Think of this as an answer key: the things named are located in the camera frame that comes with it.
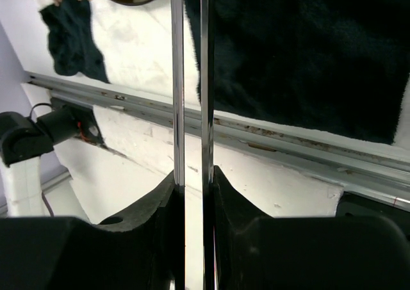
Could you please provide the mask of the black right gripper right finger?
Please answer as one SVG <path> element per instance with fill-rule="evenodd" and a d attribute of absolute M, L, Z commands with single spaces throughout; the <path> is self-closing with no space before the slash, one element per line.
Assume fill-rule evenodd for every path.
<path fill-rule="evenodd" d="M 409 213 L 345 193 L 336 215 L 273 218 L 214 169 L 221 289 L 408 289 Z"/>

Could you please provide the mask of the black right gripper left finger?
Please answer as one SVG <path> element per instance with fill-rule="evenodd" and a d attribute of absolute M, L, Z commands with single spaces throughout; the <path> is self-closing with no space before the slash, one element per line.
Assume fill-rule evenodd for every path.
<path fill-rule="evenodd" d="M 98 225 L 3 218 L 1 288 L 184 289 L 184 227 L 173 174 Z"/>

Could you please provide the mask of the silver metal serving tongs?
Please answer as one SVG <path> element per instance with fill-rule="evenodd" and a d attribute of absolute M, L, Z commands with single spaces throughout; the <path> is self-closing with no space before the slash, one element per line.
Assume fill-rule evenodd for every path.
<path fill-rule="evenodd" d="M 201 22 L 201 90 L 200 114 L 185 106 L 185 0 L 170 0 L 172 21 L 172 128 L 174 141 L 174 187 L 172 200 L 176 227 L 176 256 L 172 273 L 176 289 L 186 287 L 186 159 L 185 136 L 192 134 L 201 139 L 202 185 L 202 255 L 203 288 L 218 289 L 215 259 L 215 213 L 213 201 L 214 175 L 214 106 L 213 106 L 213 0 L 200 0 Z"/>

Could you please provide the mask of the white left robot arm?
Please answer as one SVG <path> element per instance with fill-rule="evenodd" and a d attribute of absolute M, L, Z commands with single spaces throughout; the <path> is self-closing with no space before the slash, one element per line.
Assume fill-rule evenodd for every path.
<path fill-rule="evenodd" d="M 9 216 L 54 215 L 42 190 L 40 158 L 74 137 L 103 142 L 90 109 L 66 104 L 35 120 L 32 111 L 26 117 L 1 113 L 1 178 Z"/>

